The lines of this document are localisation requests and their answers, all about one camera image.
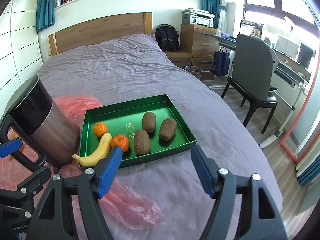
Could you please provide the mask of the black backpack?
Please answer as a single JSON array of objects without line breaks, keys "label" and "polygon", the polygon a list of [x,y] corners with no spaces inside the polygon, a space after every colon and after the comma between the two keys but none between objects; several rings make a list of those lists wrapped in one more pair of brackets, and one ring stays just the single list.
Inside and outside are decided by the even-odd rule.
[{"label": "black backpack", "polygon": [[160,24],[156,28],[155,38],[162,51],[178,51],[180,49],[179,35],[169,24]]}]

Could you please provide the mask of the wooden drawer cabinet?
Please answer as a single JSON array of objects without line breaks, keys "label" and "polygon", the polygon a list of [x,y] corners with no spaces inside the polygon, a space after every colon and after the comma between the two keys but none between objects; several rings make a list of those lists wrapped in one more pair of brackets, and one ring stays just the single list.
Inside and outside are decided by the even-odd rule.
[{"label": "wooden drawer cabinet", "polygon": [[203,70],[200,79],[213,80],[211,72],[214,53],[220,49],[214,38],[217,29],[197,24],[180,25],[180,49],[175,52],[166,51],[169,60],[176,66],[184,68],[187,65],[199,67]]}]

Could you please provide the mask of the grey printer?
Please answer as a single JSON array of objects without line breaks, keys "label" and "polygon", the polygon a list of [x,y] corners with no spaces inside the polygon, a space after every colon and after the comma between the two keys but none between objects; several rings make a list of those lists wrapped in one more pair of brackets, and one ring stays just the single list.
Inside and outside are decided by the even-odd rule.
[{"label": "grey printer", "polygon": [[182,23],[184,24],[197,24],[212,28],[214,25],[214,18],[214,14],[210,14],[205,10],[193,8],[182,10]]}]

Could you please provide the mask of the small waste bin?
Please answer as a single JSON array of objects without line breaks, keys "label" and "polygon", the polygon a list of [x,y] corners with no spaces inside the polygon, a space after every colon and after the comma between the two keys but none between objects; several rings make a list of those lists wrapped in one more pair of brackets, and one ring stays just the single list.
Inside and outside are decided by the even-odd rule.
[{"label": "small waste bin", "polygon": [[192,74],[193,76],[195,76],[198,80],[201,78],[201,75],[203,73],[202,68],[197,66],[188,65],[188,66],[185,66],[184,69],[190,74]]}]

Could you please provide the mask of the black monitor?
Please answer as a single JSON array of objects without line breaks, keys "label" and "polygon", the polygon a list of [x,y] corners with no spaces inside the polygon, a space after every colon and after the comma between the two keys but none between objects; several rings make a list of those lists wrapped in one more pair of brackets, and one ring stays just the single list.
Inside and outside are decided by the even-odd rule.
[{"label": "black monitor", "polygon": [[311,58],[313,57],[314,50],[306,46],[305,44],[300,45],[300,51],[298,54],[297,62],[304,68],[308,69],[310,66]]}]

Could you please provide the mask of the teal left curtain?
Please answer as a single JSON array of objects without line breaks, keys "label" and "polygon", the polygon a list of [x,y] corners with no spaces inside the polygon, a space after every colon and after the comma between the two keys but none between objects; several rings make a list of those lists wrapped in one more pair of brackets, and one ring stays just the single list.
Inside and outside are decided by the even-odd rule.
[{"label": "teal left curtain", "polygon": [[36,11],[36,32],[55,24],[54,0],[38,0]]}]

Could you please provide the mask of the green tray box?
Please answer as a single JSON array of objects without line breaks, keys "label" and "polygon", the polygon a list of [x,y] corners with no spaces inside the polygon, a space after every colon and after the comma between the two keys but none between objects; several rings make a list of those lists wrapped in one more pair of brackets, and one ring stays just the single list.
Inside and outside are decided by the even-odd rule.
[{"label": "green tray box", "polygon": [[[155,114],[156,129],[149,135],[150,153],[137,155],[133,148],[133,138],[135,132],[142,129],[142,119],[146,112]],[[166,118],[173,118],[177,122],[176,132],[169,141],[163,141],[158,137],[161,123]],[[97,122],[105,123],[112,136],[123,134],[129,139],[130,149],[123,153],[120,168],[169,157],[187,151],[196,144],[195,136],[167,94],[87,110],[80,133],[80,157],[89,156],[99,144],[99,139],[93,134],[93,126]]]}]

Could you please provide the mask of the dark blue tote bag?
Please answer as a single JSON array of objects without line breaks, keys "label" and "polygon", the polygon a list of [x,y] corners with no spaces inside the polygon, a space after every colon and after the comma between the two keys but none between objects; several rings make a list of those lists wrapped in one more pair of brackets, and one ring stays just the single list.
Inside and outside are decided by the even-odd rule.
[{"label": "dark blue tote bag", "polygon": [[227,48],[221,47],[219,51],[214,53],[214,61],[211,72],[215,76],[226,76],[229,71],[229,53]]}]

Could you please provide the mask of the grey office chair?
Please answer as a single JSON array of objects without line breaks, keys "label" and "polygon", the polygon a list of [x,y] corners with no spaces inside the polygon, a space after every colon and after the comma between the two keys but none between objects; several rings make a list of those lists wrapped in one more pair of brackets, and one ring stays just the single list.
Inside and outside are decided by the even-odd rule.
[{"label": "grey office chair", "polygon": [[249,110],[242,123],[244,126],[247,126],[257,109],[269,108],[270,113],[262,133],[268,128],[278,104],[276,96],[270,91],[273,62],[271,48],[262,39],[239,34],[236,38],[233,71],[221,95],[223,98],[229,87],[233,87],[243,97],[240,106],[249,102]]}]

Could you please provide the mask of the pink plastic sheet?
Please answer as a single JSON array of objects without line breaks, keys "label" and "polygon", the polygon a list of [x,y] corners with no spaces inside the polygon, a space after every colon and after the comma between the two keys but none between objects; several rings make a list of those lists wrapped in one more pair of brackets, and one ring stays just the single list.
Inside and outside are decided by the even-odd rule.
[{"label": "pink plastic sheet", "polygon": [[[61,96],[54,98],[54,102],[76,128],[80,128],[85,111],[102,106],[92,95]],[[12,156],[1,158],[1,188],[13,190],[29,175],[31,172]],[[110,214],[129,229],[154,228],[165,223],[163,212],[153,200],[117,179],[99,204],[104,215]]]}]

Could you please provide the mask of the steel thermos jug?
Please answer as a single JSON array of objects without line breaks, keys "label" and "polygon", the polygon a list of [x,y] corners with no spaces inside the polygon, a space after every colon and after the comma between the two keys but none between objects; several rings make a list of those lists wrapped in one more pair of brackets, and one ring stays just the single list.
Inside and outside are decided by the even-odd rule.
[{"label": "steel thermos jug", "polygon": [[79,147],[79,129],[59,109],[37,75],[22,83],[9,99],[1,117],[2,144],[9,142],[10,128],[38,155],[32,161],[19,150],[11,154],[31,172],[45,163],[57,169],[70,164]]}]

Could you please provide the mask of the glass top desk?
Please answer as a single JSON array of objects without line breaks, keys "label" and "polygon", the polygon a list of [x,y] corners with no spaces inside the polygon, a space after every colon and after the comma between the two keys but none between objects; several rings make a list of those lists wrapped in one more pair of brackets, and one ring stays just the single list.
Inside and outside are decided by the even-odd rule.
[{"label": "glass top desk", "polygon": [[[225,48],[230,49],[232,51],[236,50],[236,39],[235,38],[221,37],[221,35],[218,36],[219,32],[217,32],[217,33],[218,34],[215,34],[215,35],[207,34],[207,33],[203,33],[203,34],[216,39],[221,47],[225,47]],[[251,35],[251,37],[255,37],[256,40],[258,39],[258,40],[264,42],[261,38],[258,38],[256,36]],[[268,44],[266,44],[266,45],[272,51],[271,54],[272,54],[272,60],[273,60],[273,67],[276,66],[276,69],[274,69],[274,73],[276,75],[278,75],[282,80],[287,82],[292,88],[295,88],[295,85],[299,85],[300,83],[301,83],[301,86],[300,86],[299,93],[296,97],[296,100],[292,106],[289,105],[289,103],[287,103],[274,90],[274,93],[277,96],[279,96],[280,98],[282,98],[282,100],[290,107],[290,112],[287,115],[287,117],[285,118],[285,120],[283,121],[283,123],[281,124],[281,126],[272,135],[270,135],[267,139],[265,139],[260,144],[261,149],[266,148],[267,146],[272,144],[283,133],[284,127],[287,124],[287,122],[289,121],[289,119],[291,118],[292,114],[294,113],[296,106],[297,106],[297,103],[298,103],[300,97],[302,96],[302,93],[305,90],[306,84],[310,81],[310,76],[311,76],[311,73],[302,64],[294,61],[293,59],[288,57],[286,54],[278,51],[277,49],[271,48]]]}]

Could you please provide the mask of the yellow banana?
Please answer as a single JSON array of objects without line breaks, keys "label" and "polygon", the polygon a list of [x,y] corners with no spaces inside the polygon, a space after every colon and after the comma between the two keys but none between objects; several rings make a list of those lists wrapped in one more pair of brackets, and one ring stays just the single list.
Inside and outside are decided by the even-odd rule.
[{"label": "yellow banana", "polygon": [[91,167],[97,165],[97,163],[107,157],[111,149],[112,135],[105,133],[101,138],[96,150],[86,157],[80,157],[77,154],[73,154],[72,158],[83,167]]}]

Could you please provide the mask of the wooden headboard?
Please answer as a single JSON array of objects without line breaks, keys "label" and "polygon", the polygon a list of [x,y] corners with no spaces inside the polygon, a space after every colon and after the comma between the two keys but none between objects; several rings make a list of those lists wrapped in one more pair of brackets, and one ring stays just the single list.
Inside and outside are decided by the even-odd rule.
[{"label": "wooden headboard", "polygon": [[81,22],[48,36],[51,55],[133,34],[151,34],[152,12],[111,15]]}]

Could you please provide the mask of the brown kiwi fruit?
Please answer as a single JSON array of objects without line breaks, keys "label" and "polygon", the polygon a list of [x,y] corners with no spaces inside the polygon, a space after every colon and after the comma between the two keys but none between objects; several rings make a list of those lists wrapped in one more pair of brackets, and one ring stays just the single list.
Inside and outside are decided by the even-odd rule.
[{"label": "brown kiwi fruit", "polygon": [[169,141],[175,135],[177,129],[177,122],[173,118],[166,118],[161,123],[158,137],[163,141]]}]

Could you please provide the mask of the brown kiwi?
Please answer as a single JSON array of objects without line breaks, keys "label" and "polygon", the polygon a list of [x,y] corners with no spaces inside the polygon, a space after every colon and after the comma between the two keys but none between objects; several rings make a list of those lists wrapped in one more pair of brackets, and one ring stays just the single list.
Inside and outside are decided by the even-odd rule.
[{"label": "brown kiwi", "polygon": [[142,118],[142,128],[147,133],[153,133],[156,128],[156,115],[153,112],[146,112]]},{"label": "brown kiwi", "polygon": [[136,131],[133,147],[137,155],[145,155],[150,153],[150,138],[145,130],[140,129]]}]

